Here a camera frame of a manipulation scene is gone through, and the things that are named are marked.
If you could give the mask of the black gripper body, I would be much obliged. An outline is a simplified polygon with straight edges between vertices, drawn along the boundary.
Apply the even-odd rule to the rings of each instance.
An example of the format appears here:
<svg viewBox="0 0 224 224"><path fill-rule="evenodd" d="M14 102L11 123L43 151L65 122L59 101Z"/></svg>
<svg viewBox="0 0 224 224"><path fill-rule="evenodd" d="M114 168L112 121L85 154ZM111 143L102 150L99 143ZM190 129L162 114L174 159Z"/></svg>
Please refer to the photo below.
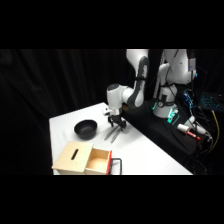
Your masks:
<svg viewBox="0 0 224 224"><path fill-rule="evenodd" d="M123 122L123 119L121 118L120 115L110 115L108 117L108 122L119 124L119 123Z"/></svg>

